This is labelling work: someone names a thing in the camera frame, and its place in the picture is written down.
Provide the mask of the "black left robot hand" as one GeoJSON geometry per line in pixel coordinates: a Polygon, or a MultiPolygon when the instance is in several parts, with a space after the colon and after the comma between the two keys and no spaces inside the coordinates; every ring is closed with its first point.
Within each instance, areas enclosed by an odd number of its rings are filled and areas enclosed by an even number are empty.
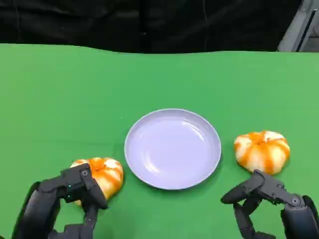
{"type": "Polygon", "coordinates": [[[15,223],[13,239],[91,239],[98,211],[107,209],[107,200],[93,178],[89,164],[61,171],[57,177],[34,183],[15,223]],[[81,224],[54,229],[60,201],[80,201],[84,210],[81,224]]]}

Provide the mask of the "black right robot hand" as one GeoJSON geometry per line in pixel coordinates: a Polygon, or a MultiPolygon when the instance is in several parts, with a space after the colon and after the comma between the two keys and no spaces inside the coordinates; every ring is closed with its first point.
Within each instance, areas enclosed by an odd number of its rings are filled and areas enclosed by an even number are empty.
{"type": "Polygon", "coordinates": [[[263,200],[283,204],[281,219],[287,239],[317,239],[319,214],[313,200],[307,196],[289,193],[282,181],[260,170],[254,170],[250,178],[238,184],[221,198],[224,204],[232,204],[236,222],[244,239],[274,239],[275,236],[254,229],[250,215],[263,200]]]}

